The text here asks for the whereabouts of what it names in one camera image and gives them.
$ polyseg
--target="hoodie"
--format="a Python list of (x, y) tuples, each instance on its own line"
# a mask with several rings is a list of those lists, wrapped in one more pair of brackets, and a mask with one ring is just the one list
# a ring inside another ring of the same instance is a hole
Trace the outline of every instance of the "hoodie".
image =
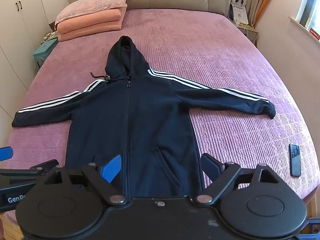
[(263, 96), (206, 85), (153, 70), (132, 40), (122, 36), (111, 48), (106, 78), (83, 91), (25, 107), (13, 127), (72, 120), (66, 167), (103, 165), (121, 156), (114, 187), (132, 197), (196, 196), (203, 172), (189, 109), (233, 109), (275, 116)]

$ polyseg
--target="smartphone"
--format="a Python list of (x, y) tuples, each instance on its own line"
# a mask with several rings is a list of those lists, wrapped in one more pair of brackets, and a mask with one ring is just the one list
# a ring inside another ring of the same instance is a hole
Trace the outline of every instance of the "smartphone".
[(290, 173), (293, 177), (301, 176), (300, 147), (290, 143)]

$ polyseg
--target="pink pillowcase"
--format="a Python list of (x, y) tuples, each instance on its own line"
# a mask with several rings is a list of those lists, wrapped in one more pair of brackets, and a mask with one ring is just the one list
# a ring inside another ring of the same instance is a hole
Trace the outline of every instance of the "pink pillowcase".
[(78, 30), (91, 25), (118, 21), (121, 19), (121, 9), (109, 9), (101, 12), (96, 12), (92, 14), (78, 16), (76, 18), (71, 18), (60, 22), (57, 25), (57, 31), (59, 34), (64, 34), (71, 32), (73, 30)]
[(57, 16), (55, 28), (57, 24), (65, 20), (75, 18), (82, 15), (92, 14), (108, 9), (127, 7), (126, 0), (78, 0), (69, 4)]
[(121, 8), (121, 18), (117, 21), (112, 22), (104, 22), (104, 23), (98, 23), (95, 25), (91, 25), (88, 27), (84, 27), (81, 29), (73, 30), (71, 32), (59, 34), (58, 40), (59, 41), (67, 41), (71, 40), (77, 37), (95, 34), (95, 33), (101, 33), (101, 32), (107, 32), (107, 31), (118, 31), (121, 30), (122, 21), (124, 19), (124, 14), (126, 12), (127, 8), (122, 7)]

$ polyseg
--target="quilted bed cover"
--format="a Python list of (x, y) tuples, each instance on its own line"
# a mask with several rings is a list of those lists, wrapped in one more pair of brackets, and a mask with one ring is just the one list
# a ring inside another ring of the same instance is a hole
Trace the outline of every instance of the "quilted bed cover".
[[(140, 9), (127, 11), (120, 31), (60, 42), (41, 67), (21, 107), (83, 91), (104, 75), (108, 52), (127, 35), (150, 66), (213, 88), (260, 94), (276, 107), (276, 117), (235, 111), (192, 109), (190, 117), (200, 153), (244, 168), (267, 163), (301, 197), (318, 185), (315, 148), (289, 91), (256, 47), (225, 17), (197, 11)], [(64, 163), (70, 122), (14, 128), (8, 145), (14, 155), (6, 169), (57, 159)], [(301, 177), (290, 176), (289, 144), (300, 145)]]

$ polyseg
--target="sleeve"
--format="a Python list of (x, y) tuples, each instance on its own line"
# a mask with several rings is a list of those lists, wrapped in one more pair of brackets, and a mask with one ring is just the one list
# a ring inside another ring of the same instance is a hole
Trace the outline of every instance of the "sleeve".
[(82, 99), (104, 80), (95, 80), (83, 92), (68, 95), (20, 109), (14, 116), (12, 127), (26, 127), (70, 120), (72, 113), (81, 105)]
[(189, 107), (209, 110), (237, 110), (247, 114), (276, 115), (274, 105), (265, 97), (235, 89), (216, 89), (175, 77), (172, 80), (175, 95)]

